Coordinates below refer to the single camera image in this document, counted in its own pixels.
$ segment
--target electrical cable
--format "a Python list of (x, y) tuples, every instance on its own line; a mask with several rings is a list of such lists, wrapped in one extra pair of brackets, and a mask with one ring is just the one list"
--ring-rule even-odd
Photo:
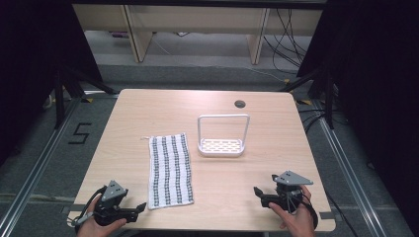
[(284, 72), (284, 73), (289, 73), (289, 74), (296, 74), (295, 72), (287, 72), (287, 71), (284, 71), (284, 70), (282, 70), (282, 69), (280, 69), (280, 68), (278, 68), (277, 67), (277, 64), (275, 64), (275, 54), (276, 54), (276, 48), (274, 49), (274, 54), (272, 54), (272, 64), (274, 65), (274, 67), (278, 70), (278, 71), (280, 71), (280, 72)]
[(302, 196), (303, 196), (303, 197), (305, 197), (305, 198), (307, 198), (307, 200), (308, 200), (308, 203), (309, 203), (309, 204), (311, 204), (311, 200), (310, 200), (310, 198), (308, 198), (308, 196), (307, 196), (307, 195), (305, 195), (305, 194), (302, 194)]
[(313, 208), (313, 206), (312, 206), (312, 204), (311, 204), (311, 201), (310, 201), (310, 199), (307, 197), (307, 196), (305, 196), (305, 195), (303, 195), (305, 198), (307, 198), (307, 200), (308, 200), (308, 203), (305, 203), (305, 201), (303, 201), (303, 200), (300, 200), (300, 199), (298, 199), (298, 198), (296, 198), (296, 197), (294, 197), (294, 196), (291, 196), (291, 198), (293, 198), (293, 199), (295, 199), (295, 200), (297, 200), (299, 203), (301, 203), (301, 204), (303, 204), (307, 209), (308, 209), (308, 211), (310, 212), (310, 214), (311, 214), (311, 217), (313, 218), (313, 227), (314, 227), (314, 229), (315, 228), (317, 228), (317, 225), (318, 225), (318, 216), (317, 216), (317, 213), (315, 212), (315, 210), (314, 210), (314, 208)]
[(298, 111), (299, 113), (307, 113), (307, 112), (325, 112), (324, 109), (313, 109), (313, 110), (305, 110), (305, 111)]
[(280, 11), (278, 9), (277, 9), (277, 14), (278, 14), (278, 17), (281, 21), (281, 24), (283, 25), (283, 28), (284, 28), (283, 36), (281, 37), (281, 40), (278, 40), (278, 43), (281, 43), (284, 36), (287, 35), (290, 42), (293, 44), (293, 50), (283, 46), (282, 44), (281, 44), (281, 46), (288, 51), (294, 52), (296, 54), (296, 57), (298, 58), (299, 62), (302, 62), (301, 57), (304, 56), (304, 54), (301, 54), (298, 51), (297, 47), (300, 48), (304, 52), (306, 52), (306, 51), (301, 46), (299, 46), (299, 44), (295, 41), (295, 39), (293, 37), (293, 21), (292, 21), (293, 10), (289, 9), (289, 19), (288, 19), (287, 25), (284, 23), (284, 21), (281, 17)]
[(274, 56), (275, 56), (275, 54), (277, 54), (277, 55), (279, 55), (280, 57), (282, 57), (283, 59), (285, 59), (286, 61), (288, 61), (288, 62), (290, 62), (291, 64), (293, 64), (294, 66), (296, 66), (296, 67), (299, 67), (299, 66), (300, 66), (300, 64), (299, 64), (298, 62), (294, 61), (294, 60), (293, 60), (292, 58), (290, 58), (289, 56), (286, 56), (286, 55), (285, 55), (285, 54), (283, 54), (282, 52), (278, 51), (278, 46), (279, 46), (279, 44), (277, 44), (277, 46), (276, 46), (276, 47), (273, 47), (273, 46), (271, 45), (271, 43), (268, 41), (268, 39), (266, 39), (266, 37), (265, 37), (265, 36), (263, 36), (263, 38), (264, 38), (265, 42), (268, 44), (268, 46), (271, 48), (271, 50), (274, 52)]
[(323, 117), (325, 117), (326, 116), (326, 113), (324, 113), (324, 114), (321, 114), (321, 115), (317, 115), (317, 117), (315, 118), (315, 119), (313, 119), (309, 124), (308, 124), (308, 126), (305, 128), (305, 134), (308, 134), (308, 131), (310, 130), (310, 128), (311, 128), (311, 126), (315, 123), (315, 122), (317, 122), (319, 119), (321, 119), (321, 118), (323, 118)]
[(90, 199), (87, 201), (86, 205), (84, 205), (82, 211), (80, 212), (79, 216), (76, 216), (74, 219), (68, 218), (69, 220), (71, 220), (71, 225), (74, 226), (74, 229), (76, 231), (76, 233), (78, 232), (80, 225), (76, 225), (77, 220), (79, 220), (81, 217), (84, 216), (87, 208), (89, 207), (90, 203), (93, 201), (93, 199), (98, 195), (98, 194), (103, 194), (106, 190), (107, 186), (103, 186), (102, 188), (98, 189), (95, 191), (95, 193), (90, 197)]
[(312, 118), (314, 118), (314, 117), (318, 117), (319, 116), (319, 114), (315, 114), (315, 115), (313, 115), (313, 116), (310, 116), (310, 117), (308, 117), (308, 118), (306, 118), (306, 119), (304, 119), (301, 123), (305, 123), (306, 121), (308, 121), (309, 119), (312, 119)]
[(352, 224), (349, 222), (349, 220), (346, 218), (345, 214), (343, 213), (343, 211), (341, 210), (341, 208), (339, 208), (339, 205), (336, 203), (336, 201), (332, 198), (332, 196), (327, 192), (326, 192), (326, 196), (330, 199), (330, 201), (332, 201), (332, 203), (335, 205), (336, 209), (339, 211), (340, 215), (342, 216), (343, 220), (345, 220), (346, 224), (348, 225), (348, 227), (351, 229), (352, 233), (354, 234), (354, 236), (358, 237), (357, 231), (355, 231), (354, 227), (352, 226)]

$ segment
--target sponge holder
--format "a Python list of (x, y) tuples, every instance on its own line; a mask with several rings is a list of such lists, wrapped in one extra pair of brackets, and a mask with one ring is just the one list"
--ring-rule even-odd
[[(242, 139), (205, 139), (202, 138), (201, 120), (202, 119), (222, 119), (222, 118), (246, 118)], [(250, 117), (241, 115), (203, 115), (198, 117), (198, 148), (203, 156), (207, 157), (238, 157), (245, 147), (247, 128), (249, 127)]]

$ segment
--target black circular grommet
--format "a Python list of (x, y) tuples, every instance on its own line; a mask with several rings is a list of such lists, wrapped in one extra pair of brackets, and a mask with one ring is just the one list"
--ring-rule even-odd
[(243, 109), (246, 106), (246, 103), (244, 101), (238, 100), (234, 102), (234, 106), (236, 106), (239, 109)]

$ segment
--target white striped towel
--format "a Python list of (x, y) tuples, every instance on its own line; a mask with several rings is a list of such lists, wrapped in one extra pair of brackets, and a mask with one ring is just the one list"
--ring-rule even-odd
[(194, 203), (185, 133), (151, 136), (148, 208)]

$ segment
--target human hand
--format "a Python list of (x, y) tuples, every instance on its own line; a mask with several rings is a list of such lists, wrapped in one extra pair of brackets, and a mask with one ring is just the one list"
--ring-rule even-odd
[[(100, 196), (97, 196), (90, 204), (86, 210), (86, 213), (92, 212), (95, 210), (95, 205), (98, 202)], [(110, 235), (115, 230), (123, 227), (126, 224), (126, 219), (118, 219), (112, 224), (107, 226), (102, 226), (96, 223), (94, 216), (90, 216), (80, 227), (77, 236), (78, 237), (106, 237)]]
[[(311, 193), (306, 186), (301, 186), (302, 193), (304, 194), (302, 201), (310, 203)], [(315, 236), (313, 218), (310, 211), (303, 204), (299, 204), (295, 214), (290, 214), (284, 211), (279, 205), (270, 202), (269, 207), (276, 213), (282, 220), (280, 228), (288, 228), (293, 237), (312, 237)]]

